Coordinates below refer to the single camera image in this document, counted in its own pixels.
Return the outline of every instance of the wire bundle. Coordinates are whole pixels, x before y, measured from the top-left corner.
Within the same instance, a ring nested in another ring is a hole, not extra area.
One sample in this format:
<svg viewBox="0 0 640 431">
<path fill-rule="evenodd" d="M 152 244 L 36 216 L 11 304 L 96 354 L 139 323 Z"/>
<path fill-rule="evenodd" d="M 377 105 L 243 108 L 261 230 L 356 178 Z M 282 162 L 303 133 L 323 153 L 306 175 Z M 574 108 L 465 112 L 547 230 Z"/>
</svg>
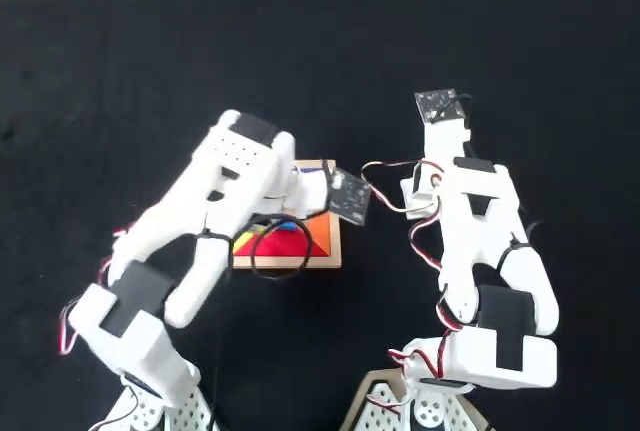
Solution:
<svg viewBox="0 0 640 431">
<path fill-rule="evenodd" d="M 367 168 L 370 168 L 372 166 L 396 167 L 396 166 L 423 165 L 423 164 L 435 169 L 436 172 L 434 172 L 431 175 L 430 181 L 431 181 L 431 185 L 434 188 L 437 188 L 442 182 L 444 169 L 439 164 L 434 163 L 433 161 L 428 161 L 426 159 L 412 160 L 412 161 L 393 161 L 393 162 L 370 161 L 368 163 L 365 163 L 362 166 L 360 171 L 361 171 L 362 179 L 367 183 L 369 183 L 373 194 L 376 196 L 376 198 L 378 198 L 378 200 L 380 200 L 387 208 L 389 208 L 391 211 L 395 213 L 407 213 L 407 212 L 413 212 L 413 211 L 421 211 L 431 207 L 432 205 L 429 204 L 429 205 L 421 206 L 417 208 L 400 208 L 398 206 L 395 206 L 394 204 L 391 203 L 389 198 L 382 191 L 380 191 L 377 187 L 375 187 L 373 184 L 371 184 L 367 180 L 364 172 Z M 440 261 L 438 261 L 429 253 L 427 253 L 425 250 L 423 250 L 416 243 L 415 237 L 418 231 L 420 231 L 421 229 L 426 229 L 431 225 L 433 225 L 436 221 L 438 221 L 440 219 L 441 211 L 442 211 L 442 200 L 438 196 L 435 211 L 430 216 L 413 224 L 411 228 L 409 228 L 409 232 L 408 232 L 409 244 L 411 246 L 411 249 L 413 249 L 413 251 L 420 257 L 420 259 L 422 259 L 430 268 L 434 269 L 438 273 L 442 271 L 442 264 L 440 263 Z M 438 316 L 438 319 L 440 320 L 442 325 L 447 328 L 447 330 L 460 331 L 463 325 L 453 317 L 452 313 L 448 310 L 446 303 L 444 301 L 446 292 L 447 292 L 447 287 L 448 285 L 445 284 L 443 292 L 436 303 L 436 307 L 435 307 L 436 316 Z"/>
<path fill-rule="evenodd" d="M 406 373 L 407 360 L 413 359 L 414 357 L 417 356 L 424 362 L 424 364 L 426 365 L 427 369 L 429 370 L 431 375 L 434 377 L 434 379 L 444 379 L 444 351 L 447 346 L 447 338 L 451 333 L 452 331 L 447 329 L 442 334 L 442 338 L 440 339 L 440 344 L 438 345 L 438 354 L 437 354 L 435 366 L 431 361 L 431 359 L 429 358 L 429 356 L 427 356 L 427 354 L 422 349 L 419 349 L 419 348 L 416 348 L 409 353 L 403 353 L 402 351 L 398 351 L 397 349 L 389 349 L 387 350 L 387 354 L 396 364 L 399 364 L 402 366 L 402 375 L 405 378 L 407 375 Z M 383 403 L 382 401 L 379 401 L 378 399 L 376 399 L 374 396 L 370 394 L 367 395 L 366 400 L 375 406 L 391 411 L 392 413 L 395 413 L 396 415 L 399 416 L 400 412 L 396 408 L 399 408 L 401 406 L 408 404 L 414 397 L 415 397 L 415 393 L 412 391 L 409 391 L 407 392 L 407 395 L 404 397 L 404 399 L 402 399 L 402 401 Z"/>
</svg>

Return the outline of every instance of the white plastic bracket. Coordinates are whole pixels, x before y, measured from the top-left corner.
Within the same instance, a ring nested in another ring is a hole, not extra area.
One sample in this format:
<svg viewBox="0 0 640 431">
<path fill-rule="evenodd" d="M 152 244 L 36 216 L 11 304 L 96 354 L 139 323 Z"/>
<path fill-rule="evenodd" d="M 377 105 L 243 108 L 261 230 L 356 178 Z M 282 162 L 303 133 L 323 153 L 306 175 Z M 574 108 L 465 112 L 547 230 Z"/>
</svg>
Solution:
<svg viewBox="0 0 640 431">
<path fill-rule="evenodd" d="M 164 420 L 165 431 L 207 431 L 211 423 L 211 411 L 202 392 L 194 388 L 189 394 L 184 405 L 178 409 L 166 408 L 162 401 L 143 389 L 126 383 L 135 392 L 138 398 L 133 396 L 129 388 L 124 389 L 116 404 L 107 416 L 107 420 L 117 419 L 126 415 L 136 406 L 135 411 L 126 418 L 106 424 L 100 431 L 152 431 Z"/>
</svg>

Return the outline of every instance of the cable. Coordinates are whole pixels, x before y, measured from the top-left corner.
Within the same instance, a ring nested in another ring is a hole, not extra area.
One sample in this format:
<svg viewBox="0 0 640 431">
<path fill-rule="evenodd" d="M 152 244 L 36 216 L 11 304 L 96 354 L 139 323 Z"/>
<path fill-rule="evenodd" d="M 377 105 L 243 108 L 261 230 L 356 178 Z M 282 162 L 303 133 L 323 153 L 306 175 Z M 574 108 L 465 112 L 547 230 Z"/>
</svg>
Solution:
<svg viewBox="0 0 640 431">
<path fill-rule="evenodd" d="M 448 312 L 448 306 L 445 302 L 444 298 L 447 294 L 447 289 L 449 289 L 449 283 L 445 283 L 444 288 L 442 289 L 442 293 L 440 294 L 440 298 L 436 302 L 436 316 L 447 329 L 451 331 L 461 331 L 464 327 L 464 324 L 454 318 L 450 312 Z"/>
<path fill-rule="evenodd" d="M 69 315 L 69 311 L 73 309 L 79 299 L 79 296 L 73 298 L 62 308 L 62 311 L 60 311 L 60 316 L 58 317 L 58 354 L 60 356 L 69 355 L 71 351 L 73 351 L 73 347 L 78 339 L 78 332 L 74 330 L 71 335 L 71 339 L 67 340 L 67 330 L 69 326 L 67 317 Z"/>
<path fill-rule="evenodd" d="M 422 351 L 421 349 L 416 348 L 413 351 L 411 351 L 409 354 L 403 353 L 402 351 L 398 351 L 397 349 L 388 349 L 387 354 L 391 357 L 391 359 L 393 359 L 398 364 L 402 364 L 405 359 L 411 358 L 413 357 L 414 354 L 417 354 L 422 358 L 422 361 L 424 361 L 424 364 L 426 364 L 427 368 L 429 369 L 429 372 L 431 372 L 433 377 L 436 379 L 438 378 L 438 370 L 429 359 L 429 356 L 427 356 L 425 352 Z"/>
<path fill-rule="evenodd" d="M 440 339 L 440 345 L 438 346 L 438 378 L 442 379 L 444 377 L 444 349 L 447 346 L 447 338 L 451 334 L 450 330 L 445 330 L 442 335 L 442 339 Z"/>
<path fill-rule="evenodd" d="M 409 232 L 408 232 L 409 244 L 411 245 L 411 248 L 415 251 L 415 253 L 418 256 L 420 256 L 420 258 L 422 258 L 422 260 L 425 263 L 427 263 L 430 267 L 432 267 L 433 269 L 435 269 L 438 272 L 442 271 L 442 264 L 440 264 L 440 261 L 438 261 L 437 259 L 432 257 L 426 251 L 422 250 L 416 244 L 415 235 L 419 230 L 431 226 L 433 223 L 438 221 L 438 219 L 440 219 L 441 208 L 442 208 L 442 201 L 440 200 L 440 197 L 438 196 L 438 206 L 437 206 L 435 212 L 431 216 L 429 216 L 428 218 L 425 218 L 425 219 L 415 223 L 413 226 L 411 226 L 409 228 Z"/>
<path fill-rule="evenodd" d="M 100 428 L 102 428 L 103 426 L 106 426 L 108 424 L 113 424 L 113 423 L 117 423 L 118 421 L 122 421 L 123 419 L 131 416 L 133 414 L 133 412 L 138 409 L 138 405 L 140 404 L 140 400 L 138 399 L 138 395 L 136 393 L 133 392 L 133 389 L 131 388 L 131 386 L 125 386 L 125 388 L 127 388 L 129 390 L 129 392 L 133 395 L 133 397 L 136 400 L 136 404 L 133 406 L 133 408 L 131 409 L 131 411 L 129 411 L 127 414 L 124 414 L 122 416 L 120 416 L 119 418 L 115 418 L 115 419 L 105 419 L 103 421 L 99 421 L 96 424 L 94 424 L 93 426 L 91 426 L 87 431 L 98 431 Z"/>
<path fill-rule="evenodd" d="M 364 170 L 367 169 L 370 166 L 386 166 L 386 167 L 396 167 L 396 166 L 406 166 L 408 164 L 426 164 L 428 166 L 432 166 L 434 168 L 436 168 L 438 171 L 440 171 L 441 173 L 444 173 L 444 169 L 442 169 L 442 167 L 432 161 L 428 161 L 426 159 L 420 159 L 417 161 L 395 161 L 395 162 L 384 162 L 384 161 L 369 161 L 368 163 L 365 163 L 362 168 L 360 168 L 360 177 L 362 178 L 362 180 L 367 183 L 370 187 L 371 187 L 371 191 L 373 192 L 373 194 L 376 196 L 376 198 L 378 198 L 380 201 L 383 202 L 383 204 L 385 204 L 387 206 L 387 208 L 389 208 L 391 211 L 395 212 L 395 213 L 409 213 L 409 212 L 413 212 L 413 211 L 420 211 L 423 209 L 427 209 L 429 207 L 431 207 L 431 204 L 428 204 L 426 206 L 420 206 L 418 208 L 398 208 L 396 206 L 394 206 L 393 204 L 391 204 L 391 201 L 389 201 L 389 198 L 387 198 L 378 188 L 376 188 L 373 184 L 371 184 L 371 182 L 369 180 L 367 180 L 367 178 L 364 175 Z"/>
<path fill-rule="evenodd" d="M 302 271 L 307 267 L 307 264 L 309 263 L 309 259 L 311 259 L 311 253 L 313 252 L 313 237 L 311 236 L 311 232 L 309 231 L 309 228 L 307 228 L 307 226 L 304 224 L 304 222 L 296 218 L 295 216 L 291 216 L 288 214 L 271 214 L 267 216 L 269 216 L 269 219 L 275 219 L 275 221 L 272 221 L 271 223 L 269 223 L 267 227 L 264 229 L 264 231 L 256 237 L 256 240 L 253 243 L 253 248 L 251 248 L 251 254 L 249 255 L 249 258 L 251 260 L 251 272 L 260 278 L 268 279 L 271 281 L 284 281 L 285 279 L 291 279 L 294 276 L 297 276 L 298 273 L 300 273 L 300 271 Z M 256 254 L 258 252 L 258 246 L 260 246 L 260 243 L 262 242 L 262 240 L 271 231 L 273 231 L 274 229 L 276 229 L 277 227 L 279 227 L 284 223 L 295 224 L 302 230 L 305 237 L 307 238 L 307 249 L 305 250 L 304 258 L 302 259 L 300 266 L 298 266 L 293 271 L 290 271 L 286 274 L 271 276 L 268 274 L 260 273 L 258 271 L 258 268 L 256 267 Z"/>
<path fill-rule="evenodd" d="M 102 263 L 100 264 L 100 268 L 98 269 L 98 273 L 96 275 L 96 283 L 99 286 L 104 286 L 109 266 L 111 266 L 111 256 L 104 258 L 102 260 Z M 69 339 L 67 339 L 67 333 L 69 330 L 69 313 L 79 299 L 80 296 L 76 296 L 75 298 L 68 301 L 67 304 L 64 305 L 64 307 L 60 311 L 60 315 L 58 316 L 58 355 L 60 356 L 68 356 L 69 354 L 71 354 L 71 351 L 73 351 L 73 348 L 76 345 L 78 332 L 74 330 L 71 334 L 71 338 Z"/>
<path fill-rule="evenodd" d="M 374 406 L 378 406 L 382 409 L 386 409 L 387 411 L 391 411 L 394 414 L 397 414 L 398 416 L 400 416 L 400 412 L 395 409 L 398 408 L 400 406 L 404 406 L 405 404 L 409 403 L 414 397 L 413 393 L 407 393 L 407 395 L 405 396 L 405 398 L 402 401 L 396 401 L 396 402 L 389 402 L 389 403 L 383 403 L 382 401 L 378 401 L 376 398 L 374 398 L 373 396 L 371 396 L 370 394 L 367 394 L 367 396 L 365 397 L 365 399 L 370 402 L 371 404 L 373 404 Z"/>
</svg>

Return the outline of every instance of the white wire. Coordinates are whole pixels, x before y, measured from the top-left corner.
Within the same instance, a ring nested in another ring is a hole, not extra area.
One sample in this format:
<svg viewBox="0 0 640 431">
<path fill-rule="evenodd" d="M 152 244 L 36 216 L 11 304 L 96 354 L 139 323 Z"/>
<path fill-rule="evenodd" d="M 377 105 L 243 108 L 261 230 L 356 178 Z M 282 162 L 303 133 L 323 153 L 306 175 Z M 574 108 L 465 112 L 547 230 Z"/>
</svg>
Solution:
<svg viewBox="0 0 640 431">
<path fill-rule="evenodd" d="M 375 196 L 382 201 L 385 206 L 387 208 L 389 208 L 391 211 L 393 211 L 394 213 L 411 213 L 414 211 L 421 211 L 423 209 L 427 209 L 433 206 L 433 203 L 429 203 L 426 206 L 420 206 L 417 208 L 398 208 L 397 206 L 394 206 L 393 204 L 391 204 L 391 201 L 389 201 L 389 198 L 387 198 L 384 193 L 382 191 L 380 191 L 378 188 L 376 188 L 373 184 L 371 184 L 371 182 L 365 177 L 364 175 L 364 170 L 367 169 L 370 166 L 386 166 L 389 168 L 393 168 L 395 166 L 405 166 L 407 164 L 412 164 L 412 163 L 421 163 L 421 164 L 427 164 L 427 165 L 431 165 L 433 166 L 431 163 L 426 162 L 424 160 L 418 160 L 418 161 L 398 161 L 395 163 L 385 163 L 384 161 L 369 161 L 368 163 L 365 163 L 362 165 L 362 168 L 360 168 L 360 177 L 362 178 L 362 180 L 367 183 L 369 185 L 369 187 L 371 188 L 371 191 L 373 192 L 373 194 L 375 194 Z"/>
<path fill-rule="evenodd" d="M 130 416 L 136 409 L 138 409 L 138 404 L 140 404 L 140 400 L 138 399 L 138 395 L 133 392 L 133 389 L 131 389 L 131 386 L 127 386 L 127 389 L 129 390 L 129 392 L 133 395 L 133 397 L 136 400 L 136 404 L 133 406 L 133 409 L 131 409 L 131 411 L 129 411 L 127 414 L 123 414 L 119 418 L 104 419 L 102 421 L 99 421 L 96 424 L 94 424 L 93 426 L 91 426 L 87 431 L 98 431 L 101 427 L 106 426 L 107 424 L 113 424 L 113 423 L 117 423 L 118 421 L 122 421 L 126 417 Z"/>
<path fill-rule="evenodd" d="M 383 403 L 382 401 L 378 401 L 376 398 L 374 398 L 370 394 L 367 394 L 367 401 L 373 404 L 374 406 L 378 406 L 380 408 L 389 409 L 393 411 L 395 411 L 393 408 L 404 406 L 413 398 L 414 398 L 414 393 L 407 393 L 407 395 L 402 399 L 402 401 Z"/>
<path fill-rule="evenodd" d="M 436 304 L 436 316 L 438 316 L 438 319 L 440 320 L 440 322 L 445 328 L 449 328 L 451 331 L 460 331 L 462 329 L 461 326 L 450 324 L 443 316 L 442 310 L 440 309 L 440 306 L 438 306 L 437 304 Z"/>
<path fill-rule="evenodd" d="M 431 256 L 429 256 L 424 251 L 422 251 L 418 246 L 416 246 L 416 244 L 413 242 L 413 237 L 415 236 L 417 231 L 419 231 L 422 228 L 427 228 L 427 227 L 431 226 L 438 219 L 440 219 L 441 208 L 442 208 L 442 205 L 441 205 L 441 202 L 440 202 L 440 198 L 438 197 L 438 208 L 436 209 L 436 212 L 433 213 L 428 218 L 426 218 L 423 221 L 421 221 L 420 223 L 418 223 L 417 225 L 415 225 L 413 228 L 411 228 L 411 232 L 409 234 L 409 244 L 411 245 L 411 248 L 413 249 L 413 251 L 418 256 L 420 256 L 420 258 L 422 258 L 422 260 L 425 263 L 427 263 L 430 267 L 432 267 L 433 269 L 435 269 L 438 272 L 442 271 L 442 265 L 440 265 Z"/>
</svg>

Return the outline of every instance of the red wire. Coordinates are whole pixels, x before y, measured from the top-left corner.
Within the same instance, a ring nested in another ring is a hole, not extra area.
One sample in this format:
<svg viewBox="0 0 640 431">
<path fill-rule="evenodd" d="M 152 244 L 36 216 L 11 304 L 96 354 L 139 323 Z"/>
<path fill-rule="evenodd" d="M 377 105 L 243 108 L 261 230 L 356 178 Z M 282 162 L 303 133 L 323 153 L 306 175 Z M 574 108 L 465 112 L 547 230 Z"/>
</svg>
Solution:
<svg viewBox="0 0 640 431">
<path fill-rule="evenodd" d="M 392 413 L 397 414 L 398 416 L 400 416 L 400 411 L 395 409 L 397 406 L 400 406 L 397 403 L 383 403 L 381 401 L 378 401 L 377 399 L 370 398 L 369 396 L 366 397 L 366 400 L 368 402 L 370 402 L 371 404 L 373 404 L 374 406 L 378 406 L 380 408 L 384 408 L 387 411 L 391 411 Z"/>
<path fill-rule="evenodd" d="M 440 340 L 440 345 L 438 346 L 438 379 L 442 379 L 444 377 L 444 350 L 447 346 L 447 338 L 451 334 L 450 329 L 445 329 L 442 334 L 442 339 Z"/>
<path fill-rule="evenodd" d="M 387 353 L 392 358 L 398 358 L 398 359 L 406 359 L 406 358 L 409 358 L 409 357 L 413 356 L 414 354 L 417 354 L 418 356 L 420 356 L 422 358 L 422 360 L 424 361 L 424 364 L 427 365 L 427 368 L 429 368 L 429 371 L 431 372 L 431 374 L 433 374 L 433 376 L 436 377 L 436 378 L 438 377 L 438 371 L 437 371 L 436 367 L 433 365 L 433 363 L 429 359 L 429 356 L 427 356 L 424 353 L 424 351 L 422 351 L 421 349 L 414 349 L 409 354 L 401 353 L 400 351 L 396 351 L 395 349 L 389 349 L 387 351 Z"/>
</svg>

